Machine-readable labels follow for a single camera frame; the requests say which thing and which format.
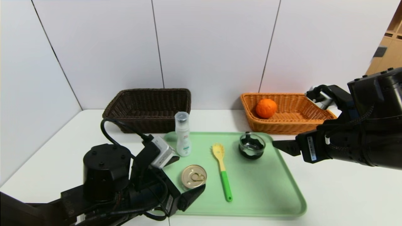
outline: orange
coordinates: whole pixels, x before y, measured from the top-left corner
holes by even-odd
[[[261,118],[268,119],[275,114],[277,109],[278,106],[276,105],[275,101],[271,99],[262,99],[257,104],[255,111]]]

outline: wicker basket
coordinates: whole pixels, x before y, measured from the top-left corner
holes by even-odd
[[[272,99],[278,110],[269,119],[261,119],[255,107],[261,99]],[[298,93],[244,93],[241,100],[250,128],[267,134],[299,134],[315,129],[324,120],[336,119],[330,111],[320,109],[304,94]]]
[[[130,89],[123,90],[109,103],[103,118],[127,123],[142,133],[174,131],[174,115],[190,113],[191,93],[188,89]],[[132,133],[119,126],[123,133]]]

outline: white bottle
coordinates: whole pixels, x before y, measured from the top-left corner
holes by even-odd
[[[186,157],[191,153],[189,114],[180,111],[174,116],[176,122],[177,146],[176,152],[182,157]]]

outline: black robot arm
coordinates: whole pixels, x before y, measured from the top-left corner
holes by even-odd
[[[106,121],[137,133],[144,140],[144,149],[132,155],[107,134]],[[1,225],[118,226],[138,215],[164,220],[177,210],[185,211],[205,190],[204,184],[181,194],[162,169],[151,166],[161,152],[152,135],[113,119],[102,120],[101,130],[112,144],[94,146],[85,154],[83,185],[61,192],[60,199],[50,203],[23,203],[0,193]],[[166,165],[177,160],[174,156]],[[162,214],[154,215],[150,210]],[[80,215],[84,220],[75,224]]]
[[[306,96],[324,108],[334,102],[341,115],[273,145],[292,156],[301,152],[310,163],[339,159],[402,169],[402,68],[365,75],[348,87],[350,94],[325,85],[308,91]]]

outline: table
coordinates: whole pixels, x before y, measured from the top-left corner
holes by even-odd
[[[82,158],[93,146],[109,143],[99,124],[103,110],[80,112],[38,150],[0,190],[24,202],[49,202],[60,192],[82,184]],[[242,110],[192,110],[192,131],[249,131]],[[107,123],[106,129],[133,154],[143,148],[140,138],[123,134]],[[274,140],[294,136],[272,135]],[[125,226],[204,226],[204,225],[402,225],[402,171],[362,166],[339,160],[316,164],[301,156],[282,153],[307,201],[307,212],[298,218],[250,218],[173,216],[163,222],[144,216]]]

